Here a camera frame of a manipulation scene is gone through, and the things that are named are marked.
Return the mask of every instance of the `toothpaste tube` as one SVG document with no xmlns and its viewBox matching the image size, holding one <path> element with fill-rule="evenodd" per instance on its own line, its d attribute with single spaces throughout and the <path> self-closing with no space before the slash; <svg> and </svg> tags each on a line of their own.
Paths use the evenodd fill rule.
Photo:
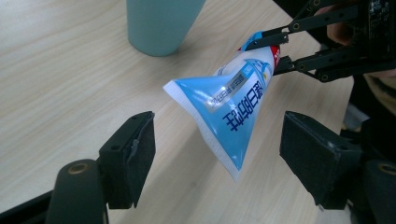
<svg viewBox="0 0 396 224">
<path fill-rule="evenodd" d="M 206 143 L 234 180 L 239 176 L 255 119 L 279 59 L 279 46 L 246 51 L 210 77 L 174 79 L 163 88 L 195 119 Z"/>
</svg>

